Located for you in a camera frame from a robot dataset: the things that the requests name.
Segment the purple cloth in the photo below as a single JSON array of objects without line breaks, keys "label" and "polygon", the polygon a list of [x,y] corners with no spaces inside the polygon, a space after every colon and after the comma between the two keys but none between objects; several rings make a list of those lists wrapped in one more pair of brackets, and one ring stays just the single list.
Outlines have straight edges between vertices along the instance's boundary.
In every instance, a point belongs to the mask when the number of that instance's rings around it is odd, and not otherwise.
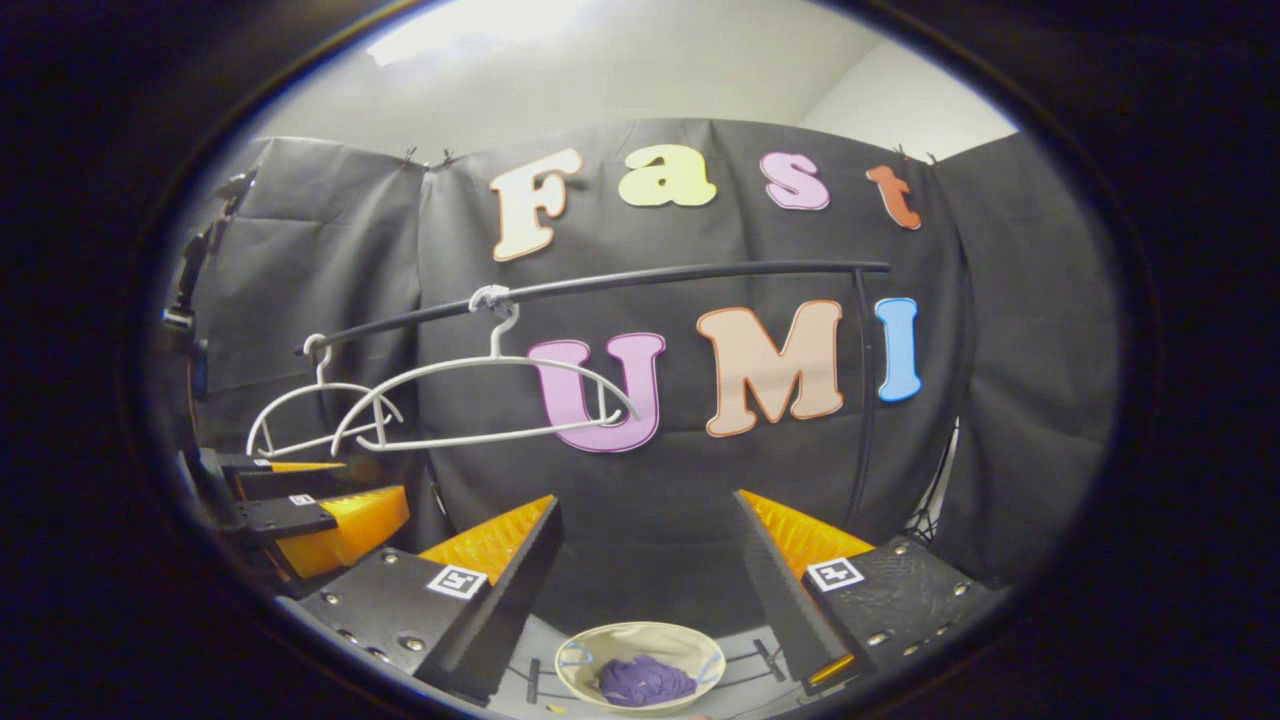
[{"label": "purple cloth", "polygon": [[635,662],[611,660],[600,670],[600,694],[612,705],[644,707],[694,694],[698,683],[678,667],[663,665],[648,655]]}]

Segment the purple letter u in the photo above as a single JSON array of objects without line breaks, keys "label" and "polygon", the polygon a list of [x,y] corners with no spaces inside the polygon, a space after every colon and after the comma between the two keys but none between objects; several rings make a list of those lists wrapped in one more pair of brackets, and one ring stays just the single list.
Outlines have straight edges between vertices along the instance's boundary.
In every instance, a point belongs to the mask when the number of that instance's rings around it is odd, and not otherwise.
[{"label": "purple letter u", "polygon": [[[605,350],[622,361],[627,398],[640,411],[640,418],[628,416],[612,427],[579,428],[556,434],[568,445],[588,452],[625,452],[649,442],[649,438],[658,432],[658,373],[654,363],[658,355],[667,350],[667,341],[653,333],[620,334],[609,341]],[[529,356],[538,360],[558,360],[581,368],[591,356],[591,348],[576,340],[557,340],[535,345],[529,350]],[[582,375],[563,368],[541,365],[538,366],[538,374],[543,380],[543,402],[547,405],[547,418],[550,424],[591,420],[586,411]]]}]

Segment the clothes hanger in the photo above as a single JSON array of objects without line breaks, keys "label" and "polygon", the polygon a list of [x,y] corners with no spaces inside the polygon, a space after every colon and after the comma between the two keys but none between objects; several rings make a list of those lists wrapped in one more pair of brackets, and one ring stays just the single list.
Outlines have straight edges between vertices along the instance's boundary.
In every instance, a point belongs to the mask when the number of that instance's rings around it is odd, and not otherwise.
[{"label": "clothes hanger", "polygon": [[[306,342],[302,343],[302,352],[305,355],[310,355],[312,343],[320,340],[324,340],[324,336],[319,333],[307,337]],[[257,419],[253,420],[253,427],[248,430],[248,439],[244,442],[244,455],[253,456],[255,454],[253,446],[256,445],[255,441],[257,439],[259,429],[262,430],[262,438],[266,441],[266,450],[257,450],[256,451],[257,455],[260,457],[279,457],[280,455],[297,452],[300,450],[306,450],[308,447],[317,447],[328,442],[335,442],[343,437],[360,434],[362,432],[371,430],[374,428],[378,428],[378,433],[381,437],[384,434],[383,425],[387,421],[385,416],[383,415],[384,405],[387,410],[390,410],[392,415],[396,418],[396,421],[398,423],[404,421],[404,416],[401,414],[399,407],[396,407],[396,404],[393,404],[390,400],[387,400],[385,397],[379,397],[380,402],[374,405],[374,421],[371,424],[362,425],[349,430],[343,430],[342,428],[339,428],[338,432],[332,436],[325,436],[321,438],[300,442],[297,445],[291,445],[288,447],[282,447],[276,450],[275,446],[271,443],[271,430],[266,427],[266,416],[271,414],[271,410],[275,410],[280,405],[284,405],[287,401],[293,400],[294,397],[298,397],[301,395],[308,395],[312,392],[320,392],[325,389],[348,389],[364,393],[369,392],[369,388],[365,386],[358,386],[353,383],[325,382],[324,369],[329,366],[329,363],[332,360],[333,360],[333,346],[325,346],[324,357],[316,365],[316,384],[300,387],[297,389],[291,389],[289,392],[273,400],[270,405],[268,405],[266,407],[262,409],[261,413],[259,413]]]},{"label": "clothes hanger", "polygon": [[636,410],[635,405],[631,404],[631,400],[626,396],[626,393],[623,393],[621,389],[618,389],[616,384],[611,383],[607,378],[604,378],[598,373],[593,373],[591,370],[588,370],[585,368],[571,365],[568,363],[561,363],[557,360],[543,360],[543,359],[525,357],[520,355],[503,355],[502,336],[512,327],[515,327],[516,323],[520,322],[520,305],[516,302],[511,302],[509,300],[506,300],[507,292],[508,290],[502,286],[481,287],[475,292],[475,295],[471,296],[471,301],[467,304],[467,310],[472,313],[476,313],[481,309],[486,309],[486,310],[493,310],[500,315],[506,315],[506,319],[498,327],[495,327],[493,332],[489,334],[489,355],[479,357],[462,357],[458,360],[445,360],[444,363],[435,363],[422,368],[415,368],[413,370],[408,370],[407,373],[396,375],[394,378],[369,391],[365,395],[365,397],[360,400],[360,402],[352,406],[352,409],[342,419],[342,423],[338,424],[338,432],[334,433],[333,436],[333,442],[329,446],[329,454],[333,455],[334,457],[338,456],[338,447],[342,443],[342,438],[347,437],[348,434],[355,434],[355,430],[347,430],[347,427],[352,423],[356,415],[360,414],[369,405],[374,405],[374,407],[376,409],[378,405],[375,401],[380,400],[383,397],[383,393],[385,393],[387,391],[408,380],[413,380],[444,370],[454,370],[458,368],[475,368],[484,365],[543,365],[548,368],[563,368],[566,370],[582,375],[584,378],[595,380],[596,400],[599,405],[599,418],[584,423],[567,423],[563,425],[550,425],[545,428],[530,428],[527,430],[511,430],[504,433],[492,433],[483,436],[463,436],[458,438],[436,438],[436,439],[393,442],[393,443],[387,442],[387,436],[383,432],[383,425],[380,424],[379,420],[379,423],[374,424],[374,429],[378,430],[376,443],[369,442],[362,437],[357,437],[356,442],[358,442],[367,450],[372,450],[376,452],[390,452],[398,450],[429,450],[433,447],[476,445],[483,442],[497,442],[504,439],[516,439],[525,437],[562,433],[564,430],[575,430],[579,428],[593,428],[600,425],[608,427],[621,421],[620,418],[622,416],[622,410],[614,410],[611,415],[608,416],[605,415],[605,407],[604,407],[605,391],[617,397],[618,401],[621,401],[622,405],[626,407],[627,413],[631,414],[631,416],[635,418],[640,416],[640,411]]}]

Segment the orange gripper pad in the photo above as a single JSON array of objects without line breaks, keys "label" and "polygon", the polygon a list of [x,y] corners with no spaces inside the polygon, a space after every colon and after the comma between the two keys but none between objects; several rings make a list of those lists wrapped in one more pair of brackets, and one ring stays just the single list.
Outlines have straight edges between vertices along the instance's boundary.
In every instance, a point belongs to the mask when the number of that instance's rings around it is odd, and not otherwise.
[{"label": "orange gripper pad", "polygon": [[403,486],[316,502],[333,515],[337,528],[275,541],[300,578],[355,565],[408,520]]},{"label": "orange gripper pad", "polygon": [[333,470],[346,468],[344,462],[271,462],[273,473],[302,473],[305,470]]},{"label": "orange gripper pad", "polygon": [[804,577],[809,565],[836,557],[852,557],[874,550],[874,546],[799,510],[792,510],[745,489],[737,492],[742,495],[751,510],[755,510],[756,518],[769,530],[773,544],[782,552],[782,557],[787,561],[787,569],[797,580]]},{"label": "orange gripper pad", "polygon": [[419,553],[419,557],[442,565],[456,565],[485,573],[489,575],[489,584],[494,584],[550,503],[552,496],[548,495],[521,505],[492,520],[485,520],[470,530],[458,533],[431,550]]}]

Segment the hanger hook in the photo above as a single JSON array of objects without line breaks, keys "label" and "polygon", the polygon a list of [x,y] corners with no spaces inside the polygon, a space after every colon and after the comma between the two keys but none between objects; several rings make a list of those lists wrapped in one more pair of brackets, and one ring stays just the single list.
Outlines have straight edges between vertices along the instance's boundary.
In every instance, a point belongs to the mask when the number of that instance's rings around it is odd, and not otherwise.
[{"label": "hanger hook", "polygon": [[467,310],[479,313],[480,310],[493,310],[506,316],[500,325],[489,334],[489,356],[502,355],[502,336],[520,322],[520,305],[507,300],[511,288],[500,284],[486,284],[471,295],[467,301]]},{"label": "hanger hook", "polygon": [[[311,355],[311,345],[317,340],[324,340],[324,336],[320,333],[307,336],[307,340],[302,341],[302,354]],[[324,357],[321,357],[320,364],[316,365],[316,384],[324,384],[324,369],[329,366],[330,361],[333,361],[333,346],[326,345],[324,348]]]}]

